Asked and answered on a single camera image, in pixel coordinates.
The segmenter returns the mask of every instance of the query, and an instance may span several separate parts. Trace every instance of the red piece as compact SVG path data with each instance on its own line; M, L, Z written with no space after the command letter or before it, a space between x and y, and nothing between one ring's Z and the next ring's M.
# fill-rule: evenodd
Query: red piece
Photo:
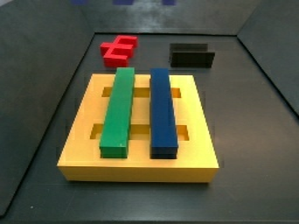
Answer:
M104 42L99 48L105 67L127 67L136 46L137 39L132 36L117 35L113 43Z

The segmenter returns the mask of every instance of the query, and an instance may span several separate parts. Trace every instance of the black wall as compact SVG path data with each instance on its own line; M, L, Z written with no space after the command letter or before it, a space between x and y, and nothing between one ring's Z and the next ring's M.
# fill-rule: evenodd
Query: black wall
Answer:
M0 215L92 37L68 0L15 0L0 8Z
M299 1L264 0L238 38L299 114Z
M238 35L260 0L135 0L113 5L112 0L88 0L80 6L95 32L192 33Z

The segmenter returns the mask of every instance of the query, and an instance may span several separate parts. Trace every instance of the blue bar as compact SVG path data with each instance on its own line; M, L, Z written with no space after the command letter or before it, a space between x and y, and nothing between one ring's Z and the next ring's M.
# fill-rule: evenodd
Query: blue bar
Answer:
M175 5L175 0L163 0L163 5Z
M151 158L176 158L178 134L167 68L151 69Z
M135 0L113 0L115 5L132 5Z

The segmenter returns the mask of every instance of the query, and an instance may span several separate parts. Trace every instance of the black block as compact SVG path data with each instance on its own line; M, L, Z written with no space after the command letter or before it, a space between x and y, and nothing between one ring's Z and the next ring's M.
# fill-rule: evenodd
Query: black block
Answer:
M207 44L171 44L171 67L211 67L215 52Z

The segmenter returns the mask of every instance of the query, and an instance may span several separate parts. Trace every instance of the building block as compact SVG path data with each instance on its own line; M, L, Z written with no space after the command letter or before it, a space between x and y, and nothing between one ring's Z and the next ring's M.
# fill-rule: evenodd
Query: building block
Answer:
M119 67L99 141L103 158L127 158L133 90L135 69Z
M215 52L208 52L207 44L171 44L171 67L207 67L215 57Z
M150 79L150 74L135 75L127 159L103 158L99 139L115 75L92 74L57 163L67 180L176 183L212 181L219 163L191 75L170 75L179 137L176 159L150 158Z
M117 35L113 43L101 43L99 50L105 67L128 67L128 59L133 57L137 38Z
M175 5L176 1L175 0L163 0L163 5Z
M167 68L151 69L151 158L176 158L178 134Z
M135 0L113 0L115 5L132 5Z

